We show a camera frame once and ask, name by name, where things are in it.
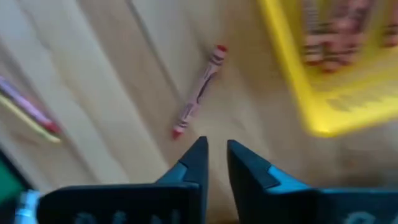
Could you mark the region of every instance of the crayon wrapper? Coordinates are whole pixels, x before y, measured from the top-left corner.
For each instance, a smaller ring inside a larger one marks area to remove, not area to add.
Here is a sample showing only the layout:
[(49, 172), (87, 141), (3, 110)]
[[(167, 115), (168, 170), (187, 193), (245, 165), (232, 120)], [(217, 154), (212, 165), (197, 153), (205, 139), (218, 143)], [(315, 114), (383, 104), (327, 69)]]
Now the crayon wrapper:
[(392, 12), (392, 21), (398, 23), (398, 1), (394, 3), (394, 9)]
[(193, 95), (189, 99), (188, 103), (184, 107), (184, 111), (181, 114), (179, 124), (187, 125), (187, 123), (194, 117), (196, 111), (200, 107), (201, 100), (205, 94), (205, 90), (208, 87), (208, 84), (211, 82), (211, 79), (217, 74), (218, 70), (223, 63), (226, 52), (223, 52), (219, 49), (216, 49), (213, 52), (213, 55), (208, 62), (208, 65), (205, 68), (204, 74), (198, 81), (198, 85), (193, 92)]
[(332, 6), (331, 18), (333, 19), (341, 19), (347, 15), (349, 10), (349, 1), (348, 0), (339, 0), (334, 1), (334, 5)]
[(11, 100), (19, 105), (27, 114), (31, 115), (35, 120), (43, 124), (50, 124), (52, 121), (42, 114), (32, 103), (27, 101), (21, 93), (7, 80), (0, 77), (0, 88), (5, 94), (11, 97)]
[(319, 33), (319, 13), (315, 0), (303, 1), (303, 18), (307, 32), (310, 34)]
[(358, 34), (358, 33), (362, 33), (365, 31), (365, 28), (369, 24), (369, 21), (370, 21), (374, 3), (375, 3), (375, 0), (369, 0), (367, 7), (358, 9), (356, 11), (356, 14), (353, 17), (353, 20), (355, 21), (355, 24), (353, 27), (354, 33)]
[(48, 139), (51, 142), (60, 142), (60, 139), (56, 136), (50, 134), (45, 128), (41, 127), (41, 125), (37, 124), (32, 118), (30, 118), (27, 114), (25, 114), (20, 108), (18, 108), (11, 100), (2, 96), (0, 94), (0, 103), (8, 107), (12, 112), (14, 112), (21, 120), (27, 123), (33, 130), (41, 134), (43, 137)]

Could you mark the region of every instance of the wooden surface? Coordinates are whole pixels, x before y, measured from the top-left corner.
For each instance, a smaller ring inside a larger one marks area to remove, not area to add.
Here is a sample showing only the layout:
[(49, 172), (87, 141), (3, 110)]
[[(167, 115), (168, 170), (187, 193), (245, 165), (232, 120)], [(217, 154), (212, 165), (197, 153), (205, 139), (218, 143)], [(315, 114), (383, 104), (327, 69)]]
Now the wooden surface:
[[(235, 139), (314, 186), (395, 186), (398, 124), (309, 136), (255, 0), (0, 0), (0, 73), (63, 129), (51, 144), (0, 108), (5, 153), (40, 190), (152, 182), (201, 135), (208, 220), (236, 219), (226, 166)], [(215, 44), (222, 71), (187, 132), (170, 131)]]

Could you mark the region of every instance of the yellow plastic bin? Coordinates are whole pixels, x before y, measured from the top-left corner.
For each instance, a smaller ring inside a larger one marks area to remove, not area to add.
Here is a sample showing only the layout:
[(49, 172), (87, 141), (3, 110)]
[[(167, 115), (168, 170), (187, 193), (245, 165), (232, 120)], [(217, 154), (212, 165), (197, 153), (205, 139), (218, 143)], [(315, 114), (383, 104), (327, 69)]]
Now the yellow plastic bin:
[[(359, 60), (332, 74), (303, 63), (300, 0), (258, 1), (311, 133), (333, 137), (398, 115), (398, 47), (382, 46), (391, 1), (376, 0)], [(328, 4), (319, 1), (321, 12)]]

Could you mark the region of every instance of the green object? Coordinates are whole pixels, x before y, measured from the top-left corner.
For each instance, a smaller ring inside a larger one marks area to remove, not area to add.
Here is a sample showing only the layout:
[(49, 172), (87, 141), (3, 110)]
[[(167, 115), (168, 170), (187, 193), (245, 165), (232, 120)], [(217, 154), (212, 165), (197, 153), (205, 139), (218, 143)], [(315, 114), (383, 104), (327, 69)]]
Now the green object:
[(22, 183), (17, 177), (7, 168), (7, 166), (0, 160), (0, 204), (6, 200), (18, 196), (25, 190)]

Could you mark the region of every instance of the crayon tip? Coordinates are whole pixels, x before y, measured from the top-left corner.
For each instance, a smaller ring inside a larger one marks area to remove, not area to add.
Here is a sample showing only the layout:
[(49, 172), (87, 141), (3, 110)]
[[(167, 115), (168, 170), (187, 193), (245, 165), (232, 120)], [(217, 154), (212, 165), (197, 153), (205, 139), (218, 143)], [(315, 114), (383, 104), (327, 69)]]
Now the crayon tip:
[(46, 125), (44, 125), (44, 128), (48, 129), (49, 131), (51, 131), (51, 132), (53, 132), (55, 134), (59, 133), (59, 130), (60, 130), (58, 128), (58, 126), (56, 124), (54, 124), (54, 123), (46, 124)]
[(224, 45), (217, 45), (217, 49), (222, 51), (222, 52), (227, 52), (228, 49)]
[(173, 139), (176, 140), (178, 137), (180, 137), (181, 134), (182, 134), (181, 132), (173, 130)]

